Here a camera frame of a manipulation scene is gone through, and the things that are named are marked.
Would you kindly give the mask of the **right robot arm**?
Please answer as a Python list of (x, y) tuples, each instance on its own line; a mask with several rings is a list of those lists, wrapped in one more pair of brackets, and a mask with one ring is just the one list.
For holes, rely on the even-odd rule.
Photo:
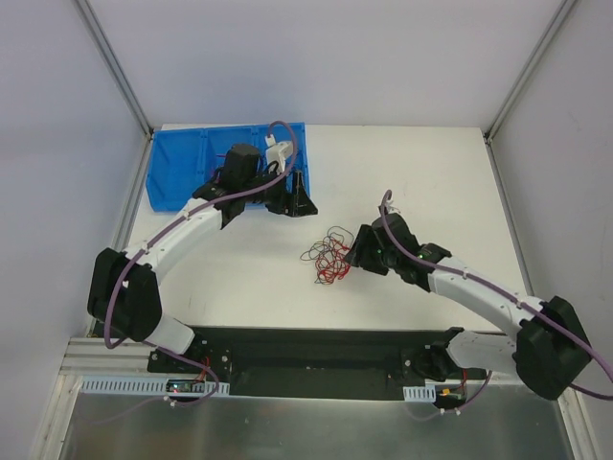
[(425, 379), (444, 381), (463, 369), (483, 369), (519, 378), (537, 396), (553, 401), (590, 363), (589, 341), (573, 306), (506, 292), (448, 250), (420, 244), (397, 213), (360, 227), (344, 258), (353, 267), (387, 275), (454, 301), (486, 319), (498, 334), (453, 327), (411, 359)]

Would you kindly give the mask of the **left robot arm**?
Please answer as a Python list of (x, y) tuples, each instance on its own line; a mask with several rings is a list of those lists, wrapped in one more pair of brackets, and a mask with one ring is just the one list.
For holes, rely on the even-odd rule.
[(275, 215), (314, 216), (303, 175), (294, 166), (292, 141), (267, 136), (265, 152), (235, 144), (213, 176), (198, 187), (184, 207), (154, 235), (122, 251), (106, 248), (96, 258), (87, 302), (103, 325), (108, 348), (124, 340), (146, 343), (169, 353), (180, 372), (201, 364), (204, 337), (164, 312), (159, 287), (165, 276), (205, 239), (225, 229), (249, 204)]

